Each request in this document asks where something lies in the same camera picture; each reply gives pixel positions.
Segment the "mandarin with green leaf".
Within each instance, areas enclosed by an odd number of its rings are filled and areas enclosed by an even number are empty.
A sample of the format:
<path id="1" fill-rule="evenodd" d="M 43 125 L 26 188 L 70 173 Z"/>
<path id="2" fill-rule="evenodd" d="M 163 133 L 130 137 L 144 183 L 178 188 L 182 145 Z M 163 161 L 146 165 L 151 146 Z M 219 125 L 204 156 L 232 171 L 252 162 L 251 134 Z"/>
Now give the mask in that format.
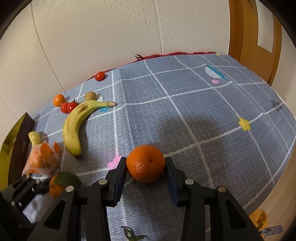
<path id="1" fill-rule="evenodd" d="M 80 188 L 82 186 L 82 182 L 71 172 L 58 172 L 50 180 L 49 194 L 53 199 L 57 199 L 68 186 Z"/>

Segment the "plastic bag of orange snacks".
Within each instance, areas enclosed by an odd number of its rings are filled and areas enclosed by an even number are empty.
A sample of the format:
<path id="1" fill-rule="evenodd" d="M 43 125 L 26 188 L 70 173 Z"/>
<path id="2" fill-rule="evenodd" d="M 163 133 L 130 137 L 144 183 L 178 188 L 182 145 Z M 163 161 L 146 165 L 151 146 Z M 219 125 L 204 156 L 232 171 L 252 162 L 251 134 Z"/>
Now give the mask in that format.
<path id="1" fill-rule="evenodd" d="M 22 175 L 35 173 L 51 176 L 58 166 L 59 157 L 60 147 L 56 142 L 53 142 L 53 144 L 43 142 L 33 146 L 23 168 Z"/>

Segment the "large orange mandarin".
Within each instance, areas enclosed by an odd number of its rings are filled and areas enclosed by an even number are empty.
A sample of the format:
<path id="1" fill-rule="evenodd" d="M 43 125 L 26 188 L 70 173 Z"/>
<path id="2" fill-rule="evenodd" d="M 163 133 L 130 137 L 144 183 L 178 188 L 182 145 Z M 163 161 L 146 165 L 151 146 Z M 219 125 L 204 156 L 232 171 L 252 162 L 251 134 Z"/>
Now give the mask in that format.
<path id="1" fill-rule="evenodd" d="M 130 152 L 126 158 L 126 166 L 133 180 L 150 184 L 161 177 L 166 161 L 158 148 L 152 145 L 141 145 Z"/>

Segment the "yellow banana with long stem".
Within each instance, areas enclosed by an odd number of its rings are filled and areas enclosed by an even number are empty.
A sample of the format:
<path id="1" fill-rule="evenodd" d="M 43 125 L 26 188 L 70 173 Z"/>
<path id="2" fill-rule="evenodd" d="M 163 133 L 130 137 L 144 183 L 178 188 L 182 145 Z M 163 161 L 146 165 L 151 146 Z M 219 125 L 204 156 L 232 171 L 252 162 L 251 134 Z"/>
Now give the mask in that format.
<path id="1" fill-rule="evenodd" d="M 87 100 L 79 104 L 67 116 L 62 129 L 63 141 L 66 149 L 76 159 L 79 159 L 82 155 L 79 131 L 83 121 L 99 108 L 112 108 L 115 106 L 117 106 L 117 103 L 113 101 Z"/>

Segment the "red cherry tomato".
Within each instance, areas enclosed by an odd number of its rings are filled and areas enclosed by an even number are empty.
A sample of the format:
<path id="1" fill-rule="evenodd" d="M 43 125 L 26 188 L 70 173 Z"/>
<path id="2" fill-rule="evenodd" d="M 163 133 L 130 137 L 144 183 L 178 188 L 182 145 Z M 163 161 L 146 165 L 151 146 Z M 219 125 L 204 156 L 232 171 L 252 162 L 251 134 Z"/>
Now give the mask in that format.
<path id="1" fill-rule="evenodd" d="M 103 71 L 100 71 L 100 72 L 96 73 L 94 78 L 96 81 L 102 81 L 106 78 L 106 75 Z"/>
<path id="2" fill-rule="evenodd" d="M 69 104 L 69 102 L 64 102 L 64 103 L 62 103 L 61 104 L 61 106 L 60 106 L 60 110 L 61 110 L 61 112 L 62 113 L 64 113 L 64 114 L 68 114 L 69 112 L 68 112 L 68 104 Z"/>
<path id="3" fill-rule="evenodd" d="M 76 101 L 69 102 L 68 105 L 67 105 L 67 112 L 70 113 L 70 112 L 73 111 L 78 105 L 79 105 L 79 103 L 76 102 Z"/>

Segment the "small brown longan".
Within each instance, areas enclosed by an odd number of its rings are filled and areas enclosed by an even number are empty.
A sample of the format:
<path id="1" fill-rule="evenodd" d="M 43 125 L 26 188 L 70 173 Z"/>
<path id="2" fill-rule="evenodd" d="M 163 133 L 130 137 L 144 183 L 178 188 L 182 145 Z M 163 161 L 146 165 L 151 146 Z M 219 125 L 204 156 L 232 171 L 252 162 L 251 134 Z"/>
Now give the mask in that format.
<path id="1" fill-rule="evenodd" d="M 88 100 L 97 100 L 97 94 L 93 91 L 89 91 L 84 96 L 85 101 Z"/>

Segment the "gold tin tray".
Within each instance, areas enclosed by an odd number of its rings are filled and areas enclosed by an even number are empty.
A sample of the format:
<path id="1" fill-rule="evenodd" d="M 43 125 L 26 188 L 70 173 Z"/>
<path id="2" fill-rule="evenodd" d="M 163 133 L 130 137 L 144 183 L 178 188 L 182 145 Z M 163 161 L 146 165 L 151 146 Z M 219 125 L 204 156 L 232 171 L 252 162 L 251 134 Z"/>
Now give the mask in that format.
<path id="1" fill-rule="evenodd" d="M 4 140 L 0 156 L 1 190 L 22 176 L 30 142 L 28 134 L 34 126 L 35 121 L 25 113 Z"/>

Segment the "blue checked tablecloth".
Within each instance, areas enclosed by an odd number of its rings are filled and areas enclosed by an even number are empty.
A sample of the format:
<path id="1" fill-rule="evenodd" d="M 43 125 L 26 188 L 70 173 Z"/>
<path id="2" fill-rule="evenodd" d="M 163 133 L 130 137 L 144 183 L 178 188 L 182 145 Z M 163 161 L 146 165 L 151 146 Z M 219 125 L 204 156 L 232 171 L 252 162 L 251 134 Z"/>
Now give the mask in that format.
<path id="1" fill-rule="evenodd" d="M 33 111 L 35 131 L 60 146 L 59 169 L 83 186 L 104 178 L 116 157 L 152 145 L 202 186 L 225 186 L 247 213 L 278 182 L 295 146 L 295 117 L 273 89 L 228 55 L 158 57 L 107 72 L 67 91 L 82 102 L 94 91 L 114 108 L 81 126 L 82 156 L 64 147 L 66 119 L 51 102 Z"/>

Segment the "small orange kumquat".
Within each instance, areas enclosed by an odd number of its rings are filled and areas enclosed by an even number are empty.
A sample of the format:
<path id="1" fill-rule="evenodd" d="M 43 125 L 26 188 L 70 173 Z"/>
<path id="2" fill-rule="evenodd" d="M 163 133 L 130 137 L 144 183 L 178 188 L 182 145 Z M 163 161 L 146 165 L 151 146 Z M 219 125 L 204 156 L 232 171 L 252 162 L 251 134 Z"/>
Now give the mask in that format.
<path id="1" fill-rule="evenodd" d="M 65 102 L 65 96 L 62 94 L 58 94 L 53 99 L 53 105 L 55 107 L 60 107 Z"/>

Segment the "black binder clip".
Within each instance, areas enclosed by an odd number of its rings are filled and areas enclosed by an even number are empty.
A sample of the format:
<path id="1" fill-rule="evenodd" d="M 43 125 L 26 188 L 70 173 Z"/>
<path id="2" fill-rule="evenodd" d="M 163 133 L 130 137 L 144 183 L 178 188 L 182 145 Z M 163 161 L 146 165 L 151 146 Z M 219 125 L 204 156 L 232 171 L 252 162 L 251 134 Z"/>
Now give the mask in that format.
<path id="1" fill-rule="evenodd" d="M 136 54 L 135 57 L 136 57 L 137 60 L 143 60 L 144 59 L 143 56 L 141 56 L 140 54 Z"/>

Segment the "red cloth under tablecloth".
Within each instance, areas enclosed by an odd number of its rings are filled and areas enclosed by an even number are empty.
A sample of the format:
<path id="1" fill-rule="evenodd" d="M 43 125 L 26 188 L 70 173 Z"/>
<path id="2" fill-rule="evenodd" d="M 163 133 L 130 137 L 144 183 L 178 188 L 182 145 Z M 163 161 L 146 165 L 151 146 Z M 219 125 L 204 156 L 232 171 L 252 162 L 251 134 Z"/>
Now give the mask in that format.
<path id="1" fill-rule="evenodd" d="M 206 66 L 212 66 L 206 58 L 215 57 L 215 54 L 182 54 L 158 56 L 142 59 L 133 63 L 123 65 L 106 73 L 102 81 L 90 80 L 96 84 L 103 84 L 105 81 L 111 84 L 132 82 L 151 82 L 158 80 L 163 83 L 188 83 L 198 82 L 198 76 L 209 75 L 206 73 Z"/>

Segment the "wooden door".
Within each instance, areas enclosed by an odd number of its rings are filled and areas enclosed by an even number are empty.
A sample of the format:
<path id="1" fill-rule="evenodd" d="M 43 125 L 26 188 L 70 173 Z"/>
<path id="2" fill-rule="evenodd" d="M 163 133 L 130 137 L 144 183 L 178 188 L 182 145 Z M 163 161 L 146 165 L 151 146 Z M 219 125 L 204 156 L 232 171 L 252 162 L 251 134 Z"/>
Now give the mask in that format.
<path id="1" fill-rule="evenodd" d="M 229 1 L 228 55 L 272 85 L 280 60 L 281 24 L 260 1 Z"/>

